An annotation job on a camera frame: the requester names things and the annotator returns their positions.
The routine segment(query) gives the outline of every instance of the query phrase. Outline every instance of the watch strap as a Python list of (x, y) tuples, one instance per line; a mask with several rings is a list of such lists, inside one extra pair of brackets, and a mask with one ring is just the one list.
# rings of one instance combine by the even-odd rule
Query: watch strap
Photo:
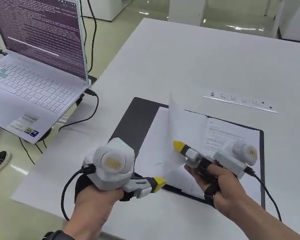
[(75, 240), (73, 237), (65, 234), (63, 231), (58, 230), (55, 232), (48, 232), (42, 240)]

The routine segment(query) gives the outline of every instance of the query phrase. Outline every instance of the power outlet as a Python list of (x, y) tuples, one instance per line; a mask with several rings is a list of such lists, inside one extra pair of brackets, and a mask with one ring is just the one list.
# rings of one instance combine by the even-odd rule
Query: power outlet
[(273, 104), (265, 100), (252, 99), (244, 96), (239, 96), (236, 94), (229, 94), (229, 93), (215, 91), (215, 90), (208, 90), (203, 97), (206, 99), (217, 100), (224, 103), (236, 104), (248, 108), (260, 109), (260, 110), (264, 110), (276, 114), (278, 113), (275, 110)]

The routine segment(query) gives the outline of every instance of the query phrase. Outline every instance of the tiled floor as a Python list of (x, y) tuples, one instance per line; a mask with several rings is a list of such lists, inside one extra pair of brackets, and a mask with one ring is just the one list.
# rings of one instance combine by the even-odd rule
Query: tiled floor
[[(266, 31), (258, 29), (263, 29), (263, 25), (270, 25), (275, 15), (276, 1), (273, 2), (269, 17), (264, 17), (267, 0), (209, 0), (206, 21), (202, 25), (260, 35)], [(168, 14), (169, 0), (134, 0), (113, 22), (98, 21), (94, 68), (91, 74), (95, 77), (102, 74), (144, 17), (167, 20)], [(89, 32), (86, 52), (90, 63), (94, 24), (91, 19), (86, 19), (85, 22)], [(48, 145), (59, 127), (60, 125), (53, 127), (52, 134), (47, 139)], [(37, 148), (27, 143), (25, 146), (32, 158), (37, 161), (40, 156)], [(39, 146), (44, 150), (42, 143), (39, 143)], [(9, 165), (0, 172), (0, 240), (40, 239), (46, 232), (60, 229), (62, 220), (59, 217), (10, 199), (33, 166), (19, 139), (0, 129), (0, 150), (12, 153)]]

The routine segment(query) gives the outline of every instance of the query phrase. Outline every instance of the usb cable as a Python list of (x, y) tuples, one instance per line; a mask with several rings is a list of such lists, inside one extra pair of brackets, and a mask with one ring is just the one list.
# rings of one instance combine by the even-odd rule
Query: usb cable
[(83, 119), (83, 120), (80, 120), (80, 121), (75, 121), (75, 122), (69, 123), (69, 124), (67, 124), (67, 125), (63, 125), (62, 127), (59, 128), (59, 132), (60, 132), (61, 129), (63, 129), (63, 128), (65, 128), (65, 127), (69, 127), (69, 126), (74, 125), (74, 124), (79, 124), (79, 123), (82, 123), (82, 122), (86, 122), (86, 121), (92, 119), (93, 116), (96, 114), (96, 112), (97, 112), (97, 110), (98, 110), (98, 107), (99, 107), (99, 96), (98, 96), (98, 94), (96, 94), (96, 93), (95, 93), (94, 91), (92, 91), (91, 89), (86, 89), (84, 92), (85, 92), (86, 94), (90, 95), (90, 96), (96, 97), (96, 99), (97, 99), (96, 107), (95, 107), (95, 110), (94, 110), (93, 114), (92, 114), (90, 117), (86, 118), (86, 119)]

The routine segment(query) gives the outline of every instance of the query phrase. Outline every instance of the human hand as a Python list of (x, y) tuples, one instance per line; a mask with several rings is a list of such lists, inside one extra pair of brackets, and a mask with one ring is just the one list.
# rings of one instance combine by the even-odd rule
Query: human hand
[(64, 232), (75, 240), (94, 240), (108, 220), (114, 204), (124, 197), (124, 191), (101, 191), (94, 185), (82, 190), (75, 202), (74, 212)]
[[(197, 168), (184, 166), (185, 170), (193, 176), (203, 192), (210, 186), (203, 177), (198, 173)], [(218, 177), (220, 191), (218, 191), (213, 199), (215, 208), (227, 218), (231, 219), (231, 210), (235, 208), (241, 201), (248, 199), (244, 188), (238, 179), (229, 170), (211, 164), (207, 171)]]

